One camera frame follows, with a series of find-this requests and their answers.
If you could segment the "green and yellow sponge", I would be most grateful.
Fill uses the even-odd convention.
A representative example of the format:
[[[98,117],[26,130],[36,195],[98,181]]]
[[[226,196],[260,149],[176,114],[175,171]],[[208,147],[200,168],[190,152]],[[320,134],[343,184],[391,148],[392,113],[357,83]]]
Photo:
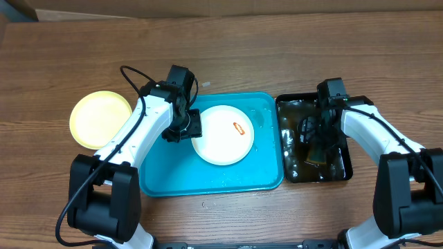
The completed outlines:
[[[310,150],[307,153],[307,157],[305,159],[307,163],[316,164],[316,165],[325,165],[327,163],[327,157],[323,151]]]

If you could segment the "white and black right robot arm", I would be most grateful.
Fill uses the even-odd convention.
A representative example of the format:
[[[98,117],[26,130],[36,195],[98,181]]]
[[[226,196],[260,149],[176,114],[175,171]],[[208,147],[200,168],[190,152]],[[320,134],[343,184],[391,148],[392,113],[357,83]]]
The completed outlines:
[[[297,126],[301,142],[327,149],[349,137],[378,167],[373,215],[340,232],[332,247],[433,246],[418,238],[442,230],[442,149],[407,138],[367,97],[349,96],[341,78],[321,82],[317,96],[317,109]]]

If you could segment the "yellow plate with ketchup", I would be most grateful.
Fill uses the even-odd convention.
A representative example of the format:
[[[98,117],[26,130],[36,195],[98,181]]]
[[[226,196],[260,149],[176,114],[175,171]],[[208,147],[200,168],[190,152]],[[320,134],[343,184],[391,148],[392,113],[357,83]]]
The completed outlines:
[[[132,108],[123,96],[112,91],[96,91],[74,106],[69,129],[78,144],[98,150],[118,133],[131,114]]]

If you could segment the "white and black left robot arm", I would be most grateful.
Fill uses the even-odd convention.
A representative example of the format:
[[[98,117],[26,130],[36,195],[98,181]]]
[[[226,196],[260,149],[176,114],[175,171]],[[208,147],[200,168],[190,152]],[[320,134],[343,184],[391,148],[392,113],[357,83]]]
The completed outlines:
[[[55,237],[66,247],[152,248],[154,237],[140,224],[139,169],[157,138],[180,142],[202,135],[192,108],[198,80],[173,65],[165,81],[149,79],[136,89],[138,102],[118,133],[93,156],[79,154],[70,168],[69,200]]]

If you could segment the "white plate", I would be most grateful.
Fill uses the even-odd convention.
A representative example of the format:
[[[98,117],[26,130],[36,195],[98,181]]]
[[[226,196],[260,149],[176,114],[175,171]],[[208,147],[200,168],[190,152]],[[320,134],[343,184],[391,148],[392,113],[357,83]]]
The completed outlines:
[[[255,131],[250,118],[238,108],[217,105],[201,114],[202,136],[192,139],[206,162],[225,166],[241,161],[251,150]]]

